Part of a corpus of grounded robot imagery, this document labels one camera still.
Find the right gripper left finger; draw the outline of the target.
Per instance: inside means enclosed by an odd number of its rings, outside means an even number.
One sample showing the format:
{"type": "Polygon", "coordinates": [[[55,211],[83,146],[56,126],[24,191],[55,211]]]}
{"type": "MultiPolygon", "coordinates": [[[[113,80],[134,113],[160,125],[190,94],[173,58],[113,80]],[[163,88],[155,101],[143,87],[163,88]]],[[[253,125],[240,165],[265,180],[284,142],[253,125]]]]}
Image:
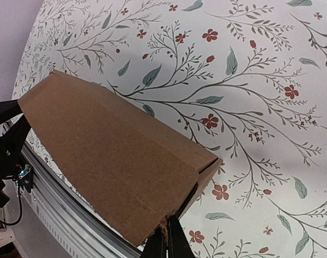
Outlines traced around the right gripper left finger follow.
{"type": "MultiPolygon", "coordinates": [[[[0,125],[22,113],[17,100],[0,102],[0,125]]],[[[3,180],[13,175],[26,137],[31,129],[25,116],[21,116],[7,132],[0,136],[0,207],[10,199],[3,192],[3,180]]]]}

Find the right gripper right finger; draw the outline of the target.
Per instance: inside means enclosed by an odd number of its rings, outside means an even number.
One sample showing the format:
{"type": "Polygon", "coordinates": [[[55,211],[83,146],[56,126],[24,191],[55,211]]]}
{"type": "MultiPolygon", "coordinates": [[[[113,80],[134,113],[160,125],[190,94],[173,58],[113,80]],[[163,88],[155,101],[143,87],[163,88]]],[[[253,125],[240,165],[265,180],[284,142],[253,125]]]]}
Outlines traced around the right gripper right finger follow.
{"type": "Polygon", "coordinates": [[[193,251],[176,215],[167,221],[167,234],[157,228],[143,249],[143,258],[194,258],[193,251]]]}

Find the brown cardboard box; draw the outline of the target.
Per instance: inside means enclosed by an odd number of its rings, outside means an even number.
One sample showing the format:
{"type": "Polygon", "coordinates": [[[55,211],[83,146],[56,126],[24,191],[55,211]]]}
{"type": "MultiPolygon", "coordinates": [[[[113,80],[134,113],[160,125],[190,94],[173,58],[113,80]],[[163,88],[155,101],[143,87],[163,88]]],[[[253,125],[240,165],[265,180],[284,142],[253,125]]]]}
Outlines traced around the brown cardboard box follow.
{"type": "Polygon", "coordinates": [[[18,104],[59,170],[133,246],[182,216],[222,163],[109,89],[59,71],[18,104]]]}

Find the floral patterned table mat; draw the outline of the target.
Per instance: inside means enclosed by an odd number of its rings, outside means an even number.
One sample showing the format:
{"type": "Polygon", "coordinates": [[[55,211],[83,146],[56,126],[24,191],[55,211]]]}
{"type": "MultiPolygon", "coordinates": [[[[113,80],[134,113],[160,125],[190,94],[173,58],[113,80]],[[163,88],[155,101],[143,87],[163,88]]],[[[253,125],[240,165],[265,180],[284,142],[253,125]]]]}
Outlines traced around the floral patterned table mat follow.
{"type": "Polygon", "coordinates": [[[53,69],[223,159],[196,257],[327,257],[327,1],[44,1],[13,98],[53,69]]]}

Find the front aluminium rail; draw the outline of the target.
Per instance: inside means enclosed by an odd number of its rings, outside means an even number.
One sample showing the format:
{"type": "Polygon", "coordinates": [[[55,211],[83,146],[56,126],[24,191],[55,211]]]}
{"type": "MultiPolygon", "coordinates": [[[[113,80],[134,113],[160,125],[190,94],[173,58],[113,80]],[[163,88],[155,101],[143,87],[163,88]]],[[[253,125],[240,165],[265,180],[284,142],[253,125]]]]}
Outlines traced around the front aluminium rail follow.
{"type": "Polygon", "coordinates": [[[22,219],[12,228],[23,257],[140,256],[140,251],[100,221],[29,145],[23,147],[22,157],[34,169],[33,188],[24,192],[22,219]]]}

